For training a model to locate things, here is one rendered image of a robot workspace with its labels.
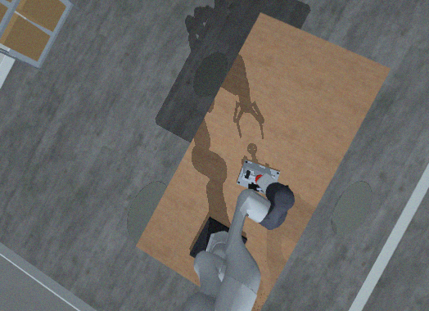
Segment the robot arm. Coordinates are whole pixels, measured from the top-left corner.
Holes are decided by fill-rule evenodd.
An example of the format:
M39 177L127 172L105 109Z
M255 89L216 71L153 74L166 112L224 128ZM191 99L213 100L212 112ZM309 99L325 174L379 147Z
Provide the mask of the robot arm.
M273 230L295 203L291 189L269 174L256 183L267 199L253 189L240 193L229 231L211 233L206 250L194 259L201 288L188 298L183 311L251 311L261 276L242 240L246 216Z

